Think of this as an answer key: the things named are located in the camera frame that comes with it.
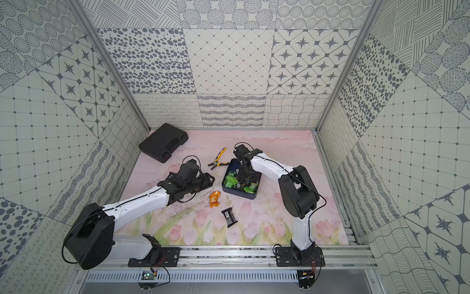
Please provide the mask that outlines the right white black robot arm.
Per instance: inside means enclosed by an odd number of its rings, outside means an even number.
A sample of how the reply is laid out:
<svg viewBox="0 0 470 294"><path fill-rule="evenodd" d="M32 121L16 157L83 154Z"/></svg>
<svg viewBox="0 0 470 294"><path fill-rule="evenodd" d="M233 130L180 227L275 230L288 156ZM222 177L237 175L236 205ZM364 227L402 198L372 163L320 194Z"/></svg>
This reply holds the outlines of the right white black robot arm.
<svg viewBox="0 0 470 294"><path fill-rule="evenodd" d="M260 173L278 182L285 209L293 217L291 248L300 254L315 248L311 218L319 210L319 200L325 200L317 191L307 169L299 165L282 164L260 149L249 149L244 143L235 145L234 155L246 175Z"/></svg>

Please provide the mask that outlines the orange snack packet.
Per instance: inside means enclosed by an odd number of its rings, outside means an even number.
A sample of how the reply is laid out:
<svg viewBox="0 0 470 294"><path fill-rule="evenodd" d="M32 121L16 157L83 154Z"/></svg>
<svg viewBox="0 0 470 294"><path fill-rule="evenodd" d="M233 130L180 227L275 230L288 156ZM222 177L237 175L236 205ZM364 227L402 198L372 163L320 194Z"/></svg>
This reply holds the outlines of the orange snack packet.
<svg viewBox="0 0 470 294"><path fill-rule="evenodd" d="M220 205L219 198L221 196L220 191L214 191L209 196L209 207L214 208Z"/></svg>

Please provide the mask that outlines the black cookie packet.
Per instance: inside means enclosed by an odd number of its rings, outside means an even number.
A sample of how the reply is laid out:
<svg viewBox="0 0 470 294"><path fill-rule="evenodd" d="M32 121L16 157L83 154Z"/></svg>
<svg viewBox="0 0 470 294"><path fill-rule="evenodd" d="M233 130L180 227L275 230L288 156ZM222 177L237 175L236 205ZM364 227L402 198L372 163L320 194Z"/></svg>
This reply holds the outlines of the black cookie packet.
<svg viewBox="0 0 470 294"><path fill-rule="evenodd" d="M224 209L222 211L222 214L226 220L226 223L227 223L227 227L230 228L232 227L233 225L237 224L238 223L238 220L235 218L235 215L233 213L233 209L230 207L230 208L227 208L227 209Z"/></svg>

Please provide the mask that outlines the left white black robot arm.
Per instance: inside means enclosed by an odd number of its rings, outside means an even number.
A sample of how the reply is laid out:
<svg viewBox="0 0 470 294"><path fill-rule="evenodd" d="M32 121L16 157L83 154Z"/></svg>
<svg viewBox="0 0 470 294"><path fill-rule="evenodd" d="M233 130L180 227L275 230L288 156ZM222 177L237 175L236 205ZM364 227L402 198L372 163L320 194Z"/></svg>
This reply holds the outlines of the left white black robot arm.
<svg viewBox="0 0 470 294"><path fill-rule="evenodd" d="M84 270L114 259L127 259L130 267L162 265L162 246L152 235L131 237L115 233L147 213L181 202L187 194L195 195L212 187L214 181L191 159L177 173L169 173L165 180L142 194L104 206L89 204L65 236L62 250L68 251L74 263Z"/></svg>

